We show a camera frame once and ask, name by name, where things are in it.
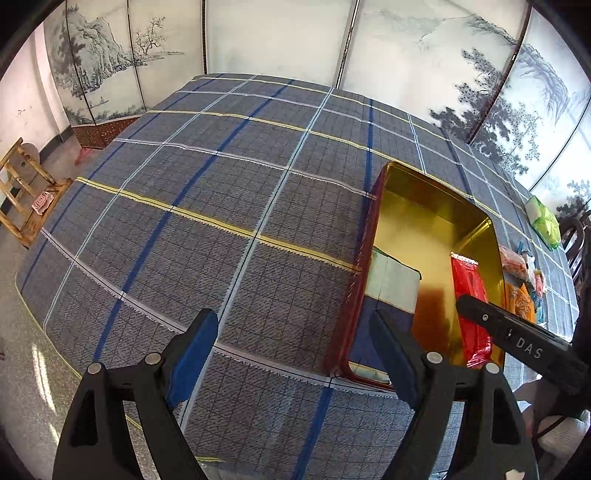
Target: green package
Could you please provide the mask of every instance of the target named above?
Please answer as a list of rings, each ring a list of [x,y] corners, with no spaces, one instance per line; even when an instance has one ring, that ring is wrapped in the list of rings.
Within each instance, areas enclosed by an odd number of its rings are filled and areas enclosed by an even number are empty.
[[[560,228],[554,214],[537,196],[532,197],[525,204],[525,212],[540,238],[550,250],[556,250],[560,245]]]

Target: floor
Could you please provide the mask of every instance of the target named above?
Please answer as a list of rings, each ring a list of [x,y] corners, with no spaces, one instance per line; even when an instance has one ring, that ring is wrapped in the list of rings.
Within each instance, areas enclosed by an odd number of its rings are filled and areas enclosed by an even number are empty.
[[[76,177],[92,158],[74,166],[79,150],[75,137],[70,137],[44,167],[58,179]],[[14,210],[9,216],[15,216]],[[5,354],[0,361],[0,427],[31,474],[48,480],[79,378],[61,360],[19,297],[14,277],[26,250],[4,227],[0,227],[0,251],[0,351]],[[130,434],[144,477],[157,479],[143,434],[133,426]]]

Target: blue stripe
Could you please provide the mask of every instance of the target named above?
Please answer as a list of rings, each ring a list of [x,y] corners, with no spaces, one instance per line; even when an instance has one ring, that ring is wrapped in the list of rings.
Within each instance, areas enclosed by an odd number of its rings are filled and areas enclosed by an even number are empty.
[[[374,101],[369,100],[369,124],[368,124],[368,139],[367,152],[365,153],[365,178],[363,180],[363,191],[369,193],[371,191],[371,177],[372,177],[372,153],[371,149],[374,147]],[[357,242],[355,247],[355,258],[361,248],[361,239],[363,238],[363,230],[365,221],[369,213],[369,206],[371,199],[364,196],[361,199],[361,215],[359,217],[359,224],[357,225]]]
[[[333,391],[334,389],[330,387],[322,388],[322,393],[320,394],[320,399],[318,400],[318,407],[316,408],[316,413],[314,414],[314,420],[312,420],[310,430],[308,430],[306,441],[304,442],[300,456],[298,457],[295,464],[295,470],[291,476],[291,480],[301,480],[304,478],[306,468],[308,468],[308,463],[310,462],[310,457],[312,457],[314,445],[316,445],[318,437],[320,436],[322,424],[326,418],[326,412],[328,412]]]
[[[222,76],[221,73],[217,74],[216,78],[220,78]],[[195,87],[193,90],[191,90],[192,92],[196,92],[197,90],[199,90],[201,87],[205,87],[208,83],[212,83],[215,79],[211,79],[206,81],[204,84],[202,85],[198,85],[197,87]],[[187,95],[191,95],[191,93],[185,93],[181,98],[178,98],[177,100],[175,100],[173,103],[171,103],[167,108],[171,108],[175,103],[180,102],[183,98],[185,98]],[[133,133],[129,139],[133,138],[134,135],[137,135],[138,133],[140,133],[142,131],[142,129],[144,127],[147,127],[153,120],[155,120],[156,118],[158,118],[158,116],[161,114],[162,112],[157,113],[156,115],[154,115],[150,120],[148,120],[144,125],[142,125],[141,127],[138,128],[137,132]],[[92,178],[95,176],[95,174],[103,167],[103,165],[105,165],[105,163],[107,163],[112,157],[113,155],[115,155],[119,149],[123,148],[125,144],[122,143],[121,145],[119,145],[116,149],[114,149],[108,156],[106,159],[104,159],[101,164],[96,167],[92,173],[90,174],[90,176],[88,177],[89,180],[92,180]],[[82,184],[82,187],[78,189],[78,191],[74,194],[74,196],[70,199],[70,201],[67,203],[66,208],[64,208],[64,211],[60,214],[60,216],[57,218],[57,221],[53,224],[53,227],[51,227],[51,229],[49,230],[49,233],[53,233],[54,229],[56,228],[56,226],[60,223],[60,220],[62,219],[62,217],[65,215],[66,211],[68,210],[68,208],[70,207],[70,205],[72,205],[72,203],[74,202],[74,200],[76,200],[76,197],[78,197],[78,194],[82,191],[82,189],[84,189],[84,187],[86,187],[86,184]],[[25,285],[27,284],[27,281],[29,280],[29,276],[31,275],[31,272],[33,271],[33,268],[35,268],[35,265],[37,265],[37,261],[39,260],[39,257],[41,256],[41,254],[43,253],[43,250],[45,248],[45,246],[47,245],[47,238],[44,240],[43,245],[41,246],[41,248],[39,249],[39,251],[37,252],[37,256],[35,257],[35,260],[33,260],[33,263],[31,264],[31,267],[29,268],[29,271],[27,272],[27,275],[25,276],[25,281],[22,283],[22,287],[21,287],[21,293],[22,291],[25,289]]]
[[[447,132],[443,129],[439,129],[443,136],[447,139],[447,147],[449,148],[450,153],[452,154],[452,158],[457,162],[456,167],[460,172],[460,177],[462,178],[462,183],[464,184],[464,188],[466,189],[466,193],[470,196],[473,196],[472,189],[470,188],[470,183],[468,182],[468,177],[466,177],[466,172],[464,171],[463,163],[458,156],[456,149],[453,148],[452,139],[449,138]]]
[[[293,82],[293,80],[290,80],[287,83],[287,85],[284,85],[283,87],[281,87],[270,98],[268,98],[262,104],[260,104],[259,107],[257,107],[249,115],[249,118],[244,119],[240,123],[240,125],[238,125],[230,133],[230,135],[228,135],[227,139],[225,139],[224,142],[216,150],[218,152],[222,152],[228,146],[228,144],[240,133],[240,131],[248,124],[248,122],[250,121],[250,117],[255,117],[263,108],[265,108],[271,102],[271,100],[273,100],[277,95],[279,95],[292,82]],[[216,160],[217,160],[217,154],[212,154],[207,159],[207,161],[204,163],[203,167],[201,167],[199,170],[197,170],[195,172],[195,174],[189,179],[189,181],[185,184],[183,189],[180,191],[180,193],[174,199],[174,202],[172,203],[173,206],[177,207],[180,205],[180,203],[186,197],[186,195],[189,192],[189,190],[191,189],[191,187],[193,185],[195,185],[195,182],[198,181],[199,178],[201,178],[201,176],[207,171],[207,169],[209,167],[212,166],[212,164]],[[166,224],[170,220],[171,216],[172,216],[171,212],[166,212],[164,215],[162,215],[162,218],[158,222],[158,225],[156,226],[156,228],[154,229],[154,231],[150,235],[150,238],[148,239],[148,241],[144,245],[144,248],[142,249],[141,253],[139,254],[139,257],[135,261],[134,267],[131,269],[131,272],[129,272],[129,275],[127,276],[127,280],[125,280],[125,284],[123,285],[123,288],[121,289],[124,293],[129,292],[129,289],[131,288],[135,279],[137,278],[140,269],[144,265],[144,262],[146,261],[146,259],[148,258],[148,255],[150,254],[151,250],[153,249],[154,245],[156,244],[156,240],[158,239],[158,237],[162,233],[162,230],[164,230],[164,227],[166,226]],[[105,343],[107,341],[107,337],[109,336],[111,329],[113,328],[113,324],[115,323],[115,319],[117,318],[117,315],[118,315],[122,305],[123,305],[123,302],[121,299],[118,299],[115,302],[115,304],[113,305],[113,308],[111,309],[111,314],[109,315],[109,319],[105,323],[105,328],[104,328],[102,334],[100,335],[99,343],[96,345],[96,350],[95,350],[95,354],[93,357],[94,361],[98,361],[100,359],[100,356],[103,352],[103,348],[105,347]]]

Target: red snack package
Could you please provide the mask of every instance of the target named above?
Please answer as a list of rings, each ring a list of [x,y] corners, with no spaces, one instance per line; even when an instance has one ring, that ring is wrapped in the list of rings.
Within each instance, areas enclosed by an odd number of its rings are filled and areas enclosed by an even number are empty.
[[[479,300],[488,301],[484,283],[478,274],[478,262],[455,253],[451,254],[451,258],[456,299],[468,294]],[[463,317],[459,317],[459,320],[462,339],[464,340],[466,366],[476,368],[490,362],[492,353],[491,336],[476,323]]]

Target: metal screw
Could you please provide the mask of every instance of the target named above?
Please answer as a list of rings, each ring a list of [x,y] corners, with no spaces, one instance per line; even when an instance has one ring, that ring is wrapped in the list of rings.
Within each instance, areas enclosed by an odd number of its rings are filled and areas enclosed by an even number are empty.
[[[98,372],[100,372],[100,369],[102,368],[101,364],[98,362],[94,362],[92,364],[90,364],[88,366],[88,373],[90,375],[94,375],[97,374]]]
[[[487,363],[484,368],[486,368],[487,372],[493,375],[501,371],[499,366],[497,364],[494,364],[493,362]]]
[[[148,355],[146,355],[145,362],[148,365],[156,365],[158,362],[160,362],[161,358],[162,357],[159,353],[149,353]]]
[[[438,352],[429,352],[427,354],[427,360],[429,360],[432,364],[440,364],[443,362],[443,357]]]

